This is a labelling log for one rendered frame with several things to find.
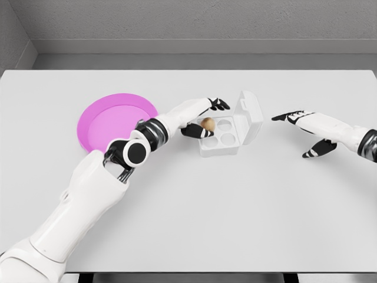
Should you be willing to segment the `right robot hand striped fingers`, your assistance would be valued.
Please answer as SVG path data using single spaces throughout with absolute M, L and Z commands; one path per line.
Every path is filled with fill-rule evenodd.
M 272 117 L 272 121 L 286 121 L 301 130 L 322 138 L 302 154 L 304 159 L 323 156 L 335 150 L 339 142 L 345 141 L 346 132 L 352 127 L 338 119 L 307 110 L 293 111 Z

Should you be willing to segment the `left robot hand striped fingers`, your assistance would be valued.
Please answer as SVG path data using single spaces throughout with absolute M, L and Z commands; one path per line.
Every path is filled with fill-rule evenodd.
M 214 131 L 206 130 L 199 124 L 191 123 L 192 120 L 207 112 L 230 110 L 230 106 L 220 98 L 200 98 L 185 101 L 178 110 L 182 124 L 179 126 L 181 134 L 195 139 L 204 139 L 214 135 Z

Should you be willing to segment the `brown egg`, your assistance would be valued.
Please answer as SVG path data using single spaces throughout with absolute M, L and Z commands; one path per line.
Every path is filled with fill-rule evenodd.
M 214 131 L 216 128 L 216 122 L 211 117 L 206 117 L 202 119 L 202 121 L 200 122 L 200 125 L 208 131 Z

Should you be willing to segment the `white egg box with lid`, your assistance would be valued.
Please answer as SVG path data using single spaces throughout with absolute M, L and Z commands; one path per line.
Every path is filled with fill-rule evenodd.
M 231 116 L 215 117 L 214 136 L 199 140 L 201 157 L 237 154 L 257 136 L 263 115 L 257 97 L 242 91 Z

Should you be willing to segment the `pink round plate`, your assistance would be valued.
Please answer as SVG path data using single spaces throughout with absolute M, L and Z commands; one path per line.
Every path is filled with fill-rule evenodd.
M 77 123 L 77 137 L 86 152 L 105 152 L 114 139 L 127 139 L 139 120 L 158 115 L 155 106 L 142 96 L 112 94 L 90 104 Z

